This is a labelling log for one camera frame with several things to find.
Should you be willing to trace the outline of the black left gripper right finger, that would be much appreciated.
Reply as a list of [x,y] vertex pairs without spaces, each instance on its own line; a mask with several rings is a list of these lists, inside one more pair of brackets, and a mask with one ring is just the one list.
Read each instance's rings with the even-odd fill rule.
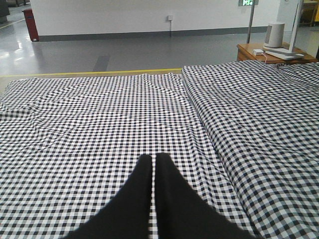
[[161,239],[251,239],[190,187],[167,153],[156,155],[155,202]]

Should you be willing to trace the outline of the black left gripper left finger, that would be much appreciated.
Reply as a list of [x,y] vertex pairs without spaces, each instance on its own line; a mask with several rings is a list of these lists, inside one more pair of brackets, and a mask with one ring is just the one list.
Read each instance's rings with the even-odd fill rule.
[[67,239],[147,239],[152,198],[152,158],[143,154],[115,197]]

